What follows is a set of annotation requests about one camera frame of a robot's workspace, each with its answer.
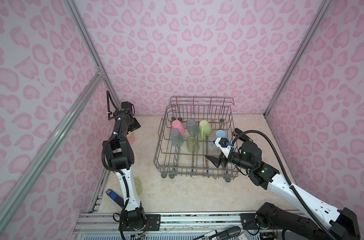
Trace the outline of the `blue handled white mug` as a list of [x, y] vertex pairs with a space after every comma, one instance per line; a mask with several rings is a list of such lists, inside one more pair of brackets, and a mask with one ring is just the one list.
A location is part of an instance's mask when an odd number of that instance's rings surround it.
[[215, 144], [216, 140], [221, 139], [221, 138], [226, 138], [226, 139], [228, 138], [227, 133], [224, 130], [218, 130], [216, 132], [214, 139], [211, 141], [211, 146], [215, 147], [216, 146], [216, 144]]

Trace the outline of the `transparent pink cup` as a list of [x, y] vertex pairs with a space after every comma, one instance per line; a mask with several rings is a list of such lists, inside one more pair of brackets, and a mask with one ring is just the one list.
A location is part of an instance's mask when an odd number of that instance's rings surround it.
[[127, 139], [129, 141], [130, 144], [133, 144], [136, 140], [134, 132], [129, 132], [127, 135]]

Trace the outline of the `pink plastic cup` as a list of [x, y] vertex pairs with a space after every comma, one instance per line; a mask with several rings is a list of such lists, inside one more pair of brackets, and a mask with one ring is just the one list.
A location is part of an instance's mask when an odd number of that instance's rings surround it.
[[183, 123], [179, 120], [174, 120], [172, 122], [172, 129], [179, 130], [179, 132], [181, 133], [182, 136], [184, 136], [186, 134], [185, 127], [184, 127]]

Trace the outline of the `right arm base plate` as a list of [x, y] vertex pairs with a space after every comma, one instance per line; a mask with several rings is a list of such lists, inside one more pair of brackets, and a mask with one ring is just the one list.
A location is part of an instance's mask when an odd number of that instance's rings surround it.
[[278, 230], [279, 232], [281, 232], [283, 230], [283, 228], [281, 227], [277, 228], [272, 226], [269, 226], [267, 228], [261, 228], [257, 224], [256, 213], [243, 213], [240, 214], [240, 218], [243, 230], [248, 230], [251, 233], [257, 232], [257, 230], [259, 230], [260, 232], [272, 230]]

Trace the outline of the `light green textured cup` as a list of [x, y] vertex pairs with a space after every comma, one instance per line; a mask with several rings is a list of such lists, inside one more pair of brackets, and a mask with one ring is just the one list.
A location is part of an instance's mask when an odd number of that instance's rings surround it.
[[143, 192], [143, 186], [142, 186], [140, 179], [134, 178], [134, 184], [135, 184], [137, 194], [140, 195]]

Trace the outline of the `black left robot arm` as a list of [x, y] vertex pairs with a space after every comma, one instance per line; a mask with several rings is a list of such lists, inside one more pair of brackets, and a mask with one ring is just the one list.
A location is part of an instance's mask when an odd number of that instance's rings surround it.
[[132, 103], [123, 102], [118, 108], [110, 92], [107, 91], [106, 94], [108, 120], [114, 122], [114, 127], [109, 139], [102, 144], [102, 164], [106, 170], [116, 174], [121, 185], [123, 205], [119, 220], [120, 231], [141, 231], [147, 227], [146, 215], [132, 176], [131, 167], [135, 163], [135, 155], [128, 140], [128, 133], [139, 129], [141, 125], [135, 118]]

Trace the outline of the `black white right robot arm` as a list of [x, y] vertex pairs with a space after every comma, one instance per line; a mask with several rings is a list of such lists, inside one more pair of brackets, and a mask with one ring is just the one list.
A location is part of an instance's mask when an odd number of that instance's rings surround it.
[[311, 195], [291, 182], [272, 141], [262, 132], [280, 165], [280, 170], [263, 162], [262, 150], [246, 137], [251, 131], [237, 131], [235, 138], [217, 138], [215, 146], [221, 150], [218, 157], [206, 155], [216, 167], [232, 164], [244, 169], [251, 182], [289, 202], [303, 213], [299, 216], [284, 211], [274, 204], [264, 203], [255, 215], [255, 224], [261, 229], [282, 229], [309, 240], [359, 240], [361, 233], [357, 215], [348, 208], [339, 209]]

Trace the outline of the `cream green-handled mug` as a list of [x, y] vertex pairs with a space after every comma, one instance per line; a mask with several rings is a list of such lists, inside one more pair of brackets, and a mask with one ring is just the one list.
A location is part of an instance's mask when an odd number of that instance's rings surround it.
[[212, 133], [212, 127], [210, 123], [206, 120], [202, 120], [199, 123], [199, 130], [201, 134], [201, 138], [205, 140], [207, 137], [209, 137]]

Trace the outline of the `teal textured plastic cup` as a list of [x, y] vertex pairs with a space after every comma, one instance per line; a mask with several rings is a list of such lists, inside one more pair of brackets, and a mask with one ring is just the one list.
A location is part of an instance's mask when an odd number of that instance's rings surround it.
[[186, 123], [189, 136], [197, 137], [200, 134], [199, 126], [194, 119], [189, 119]]

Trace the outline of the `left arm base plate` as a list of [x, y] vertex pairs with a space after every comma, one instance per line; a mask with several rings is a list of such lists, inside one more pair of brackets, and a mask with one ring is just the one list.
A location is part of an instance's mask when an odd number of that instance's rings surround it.
[[144, 231], [159, 231], [161, 224], [161, 215], [146, 214], [145, 217], [130, 217], [125, 219], [119, 227], [123, 232], [144, 232]]

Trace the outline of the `green transparent glass cup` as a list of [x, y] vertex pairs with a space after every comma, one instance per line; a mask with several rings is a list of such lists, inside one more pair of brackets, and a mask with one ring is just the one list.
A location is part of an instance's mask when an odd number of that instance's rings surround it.
[[186, 140], [187, 150], [189, 153], [196, 154], [200, 149], [199, 141], [196, 137], [189, 136]]

